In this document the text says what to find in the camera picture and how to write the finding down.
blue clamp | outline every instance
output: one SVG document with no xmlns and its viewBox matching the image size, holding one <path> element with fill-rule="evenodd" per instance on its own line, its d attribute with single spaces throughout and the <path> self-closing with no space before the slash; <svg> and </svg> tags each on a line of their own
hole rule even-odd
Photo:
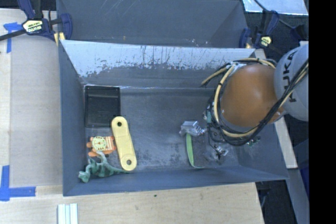
<svg viewBox="0 0 336 224">
<path fill-rule="evenodd" d="M 19 8 L 26 14 L 27 20 L 22 23 L 28 35 L 38 35 L 55 41 L 55 31 L 52 29 L 53 24 L 63 24 L 63 34 L 70 39 L 72 34 L 72 21 L 69 14 L 61 14 L 60 19 L 49 20 L 43 18 L 40 9 L 41 0 L 17 0 Z"/>
<path fill-rule="evenodd" d="M 279 14 L 274 11 L 263 10 L 263 17 L 260 26 L 255 28 L 251 35 L 251 29 L 244 28 L 240 39 L 239 48 L 265 48 L 271 45 L 271 33 L 277 27 L 280 20 Z"/>
</svg>

